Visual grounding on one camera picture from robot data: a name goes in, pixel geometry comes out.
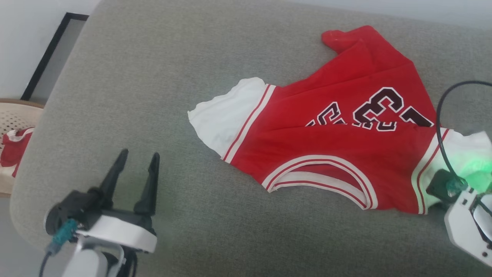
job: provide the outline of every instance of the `jersey number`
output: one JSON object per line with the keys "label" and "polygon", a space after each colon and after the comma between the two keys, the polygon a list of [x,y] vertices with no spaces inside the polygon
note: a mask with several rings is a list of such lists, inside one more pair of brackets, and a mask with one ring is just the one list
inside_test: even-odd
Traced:
{"label": "jersey number", "polygon": [[[383,101],[385,100],[390,102],[387,107],[383,104]],[[374,124],[377,123],[376,129],[380,132],[394,131],[397,127],[396,122],[380,122],[377,119],[377,117],[387,108],[395,113],[400,113],[399,117],[404,122],[412,122],[423,127],[431,127],[434,125],[412,106],[407,107],[401,112],[404,108],[403,97],[401,97],[396,90],[389,87],[380,89],[371,96],[367,102],[353,112],[353,118],[356,123],[353,123],[352,125],[370,130],[373,128]],[[317,116],[316,120],[320,125],[326,125],[328,122],[332,124],[346,124],[341,118],[341,112],[337,102],[329,104],[328,107]],[[316,125],[314,119],[306,124],[306,126],[313,125]]]}

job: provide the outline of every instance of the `red and white t-shirt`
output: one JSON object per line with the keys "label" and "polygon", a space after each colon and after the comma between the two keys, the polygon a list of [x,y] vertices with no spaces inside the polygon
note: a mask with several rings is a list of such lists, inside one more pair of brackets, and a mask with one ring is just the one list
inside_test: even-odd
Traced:
{"label": "red and white t-shirt", "polygon": [[[322,40],[338,56],[309,78],[285,87],[243,79],[199,103],[188,113],[199,138],[268,192],[312,186],[362,209],[427,213],[438,199],[425,189],[446,165],[413,63],[370,26]],[[442,134],[456,170],[492,161],[485,133]]]}

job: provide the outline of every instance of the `gray fabric surface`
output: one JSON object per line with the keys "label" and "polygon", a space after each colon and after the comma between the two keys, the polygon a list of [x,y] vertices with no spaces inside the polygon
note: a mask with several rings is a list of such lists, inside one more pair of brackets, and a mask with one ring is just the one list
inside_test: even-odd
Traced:
{"label": "gray fabric surface", "polygon": [[[43,216],[130,154],[115,193],[132,209],[161,154],[154,254],[138,276],[490,276],[451,245],[444,211],[362,211],[309,187],[268,194],[196,136],[186,111],[241,78],[287,85],[335,54],[323,31],[373,25],[415,62],[436,104],[451,84],[491,79],[480,30],[285,2],[106,0],[90,17],[48,101],[11,200],[19,233],[44,247]],[[443,124],[492,131],[490,91],[452,95]]]}

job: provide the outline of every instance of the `red fabric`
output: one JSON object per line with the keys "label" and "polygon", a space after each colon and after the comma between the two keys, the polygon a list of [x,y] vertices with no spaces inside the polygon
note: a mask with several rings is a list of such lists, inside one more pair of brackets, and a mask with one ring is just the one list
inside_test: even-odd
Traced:
{"label": "red fabric", "polygon": [[[418,213],[411,177],[435,135],[429,127],[436,113],[413,63],[370,26],[328,31],[322,40],[338,56],[307,79],[275,88],[231,164],[262,183],[290,160],[336,156],[369,178],[378,209]],[[314,126],[306,127],[311,121]],[[298,171],[361,189],[351,174],[330,165]]]}
{"label": "red fabric", "polygon": [[[16,136],[22,136],[30,128],[18,131]],[[17,170],[19,169],[19,164],[21,162],[24,151],[31,139],[32,133],[26,134],[24,138],[20,141],[11,141],[7,134],[2,137],[3,151],[0,156],[0,165],[2,167],[12,167],[15,166],[15,171],[12,174],[13,177],[17,175]]]}

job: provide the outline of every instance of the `white wall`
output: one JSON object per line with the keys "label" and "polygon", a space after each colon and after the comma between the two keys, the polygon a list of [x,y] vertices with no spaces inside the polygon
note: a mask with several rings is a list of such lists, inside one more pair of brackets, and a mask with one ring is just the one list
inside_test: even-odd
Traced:
{"label": "white wall", "polygon": [[289,0],[445,24],[492,29],[492,0]]}
{"label": "white wall", "polygon": [[66,12],[100,0],[0,0],[0,98],[19,99]]}

